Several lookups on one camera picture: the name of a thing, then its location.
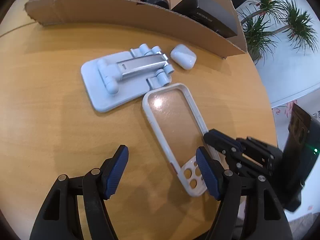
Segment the spiky green potted plant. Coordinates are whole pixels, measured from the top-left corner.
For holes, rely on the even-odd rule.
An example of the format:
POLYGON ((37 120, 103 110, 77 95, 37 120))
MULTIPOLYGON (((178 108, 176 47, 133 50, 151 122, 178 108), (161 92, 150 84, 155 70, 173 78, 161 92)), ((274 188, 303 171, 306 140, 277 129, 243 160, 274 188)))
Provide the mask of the spiky green potted plant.
POLYGON ((285 34, 296 52, 315 53, 319 49, 313 20, 296 0, 248 0, 244 9, 238 9, 238 15, 254 63, 274 54, 279 34, 285 34))

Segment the black round ball object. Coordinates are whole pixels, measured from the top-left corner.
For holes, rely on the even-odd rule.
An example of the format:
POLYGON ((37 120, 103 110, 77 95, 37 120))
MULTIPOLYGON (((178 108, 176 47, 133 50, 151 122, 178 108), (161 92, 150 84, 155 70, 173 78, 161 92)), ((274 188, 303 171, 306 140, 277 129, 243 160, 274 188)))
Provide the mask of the black round ball object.
POLYGON ((163 7, 164 9, 170 9, 170 5, 168 0, 141 0, 142 2, 153 4, 159 7, 163 7))

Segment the white earbuds charging case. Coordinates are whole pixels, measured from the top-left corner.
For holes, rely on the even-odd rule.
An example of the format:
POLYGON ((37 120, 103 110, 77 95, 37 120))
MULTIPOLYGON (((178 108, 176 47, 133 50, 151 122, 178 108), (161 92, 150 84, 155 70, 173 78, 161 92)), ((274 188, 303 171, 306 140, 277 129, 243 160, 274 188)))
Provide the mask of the white earbuds charging case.
POLYGON ((171 51, 170 57, 185 70, 192 69, 197 60, 196 54, 183 44, 178 44, 171 51))

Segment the white foldable phone stand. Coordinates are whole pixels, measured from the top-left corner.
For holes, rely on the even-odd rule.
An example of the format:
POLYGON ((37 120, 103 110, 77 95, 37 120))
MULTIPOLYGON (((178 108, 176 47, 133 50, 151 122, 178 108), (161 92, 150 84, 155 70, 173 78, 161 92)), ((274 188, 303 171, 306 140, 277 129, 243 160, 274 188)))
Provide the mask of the white foldable phone stand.
POLYGON ((171 83, 174 72, 161 48, 138 48, 84 63, 80 72, 93 108, 108 112, 171 83))

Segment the shallow brown cardboard box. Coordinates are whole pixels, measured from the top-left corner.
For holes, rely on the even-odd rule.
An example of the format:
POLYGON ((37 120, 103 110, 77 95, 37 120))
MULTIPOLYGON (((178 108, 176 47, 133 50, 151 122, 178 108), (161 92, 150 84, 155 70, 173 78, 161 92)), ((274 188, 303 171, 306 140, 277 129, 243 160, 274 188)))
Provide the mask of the shallow brown cardboard box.
MULTIPOLYGON (((169 0, 174 7, 181 0, 169 0)), ((108 23, 150 30, 189 42, 220 57, 247 53, 247 43, 231 0, 213 0, 236 22, 237 35, 224 38, 200 23, 140 0, 29 0, 24 8, 41 25, 108 23)))

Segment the clear white phone case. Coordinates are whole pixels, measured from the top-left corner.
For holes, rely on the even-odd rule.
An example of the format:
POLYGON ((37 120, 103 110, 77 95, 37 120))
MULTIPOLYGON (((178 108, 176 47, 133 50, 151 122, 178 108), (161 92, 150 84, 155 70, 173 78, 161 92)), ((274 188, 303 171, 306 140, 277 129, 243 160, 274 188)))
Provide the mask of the clear white phone case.
POLYGON ((197 165, 196 150, 203 146, 213 159, 218 152, 204 142, 208 128, 190 90, 182 83, 146 93, 142 102, 146 118, 176 176, 191 197, 206 190, 197 165))

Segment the toilet sign curtain banner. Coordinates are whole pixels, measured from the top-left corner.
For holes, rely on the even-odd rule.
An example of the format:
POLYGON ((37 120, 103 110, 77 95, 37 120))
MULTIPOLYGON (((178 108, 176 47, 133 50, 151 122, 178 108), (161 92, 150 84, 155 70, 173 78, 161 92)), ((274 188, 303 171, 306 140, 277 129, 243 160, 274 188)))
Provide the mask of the toilet sign curtain banner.
POLYGON ((312 116, 319 121, 319 101, 299 98, 272 109, 276 127, 287 128, 291 123, 292 113, 312 116))

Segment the black product box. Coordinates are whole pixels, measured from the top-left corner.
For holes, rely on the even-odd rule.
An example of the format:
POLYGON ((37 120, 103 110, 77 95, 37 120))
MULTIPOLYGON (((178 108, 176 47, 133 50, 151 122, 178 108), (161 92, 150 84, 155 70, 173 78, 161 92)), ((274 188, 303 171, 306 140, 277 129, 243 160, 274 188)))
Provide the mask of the black product box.
POLYGON ((181 0, 172 11, 193 19, 224 38, 238 34, 235 18, 213 0, 181 0))

